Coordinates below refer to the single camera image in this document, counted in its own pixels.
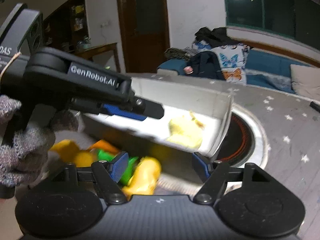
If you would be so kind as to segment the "grey knitted glove hand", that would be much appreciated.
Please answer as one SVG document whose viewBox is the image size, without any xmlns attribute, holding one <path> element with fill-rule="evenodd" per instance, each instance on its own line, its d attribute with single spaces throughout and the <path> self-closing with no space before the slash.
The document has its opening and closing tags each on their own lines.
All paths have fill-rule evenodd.
<svg viewBox="0 0 320 240">
<path fill-rule="evenodd" d="M 69 110 L 37 105 L 26 128 L 14 128 L 13 138 L 1 146 L 1 184 L 16 187 L 34 182 L 48 159 L 59 131 L 76 132 L 79 121 Z"/>
</svg>

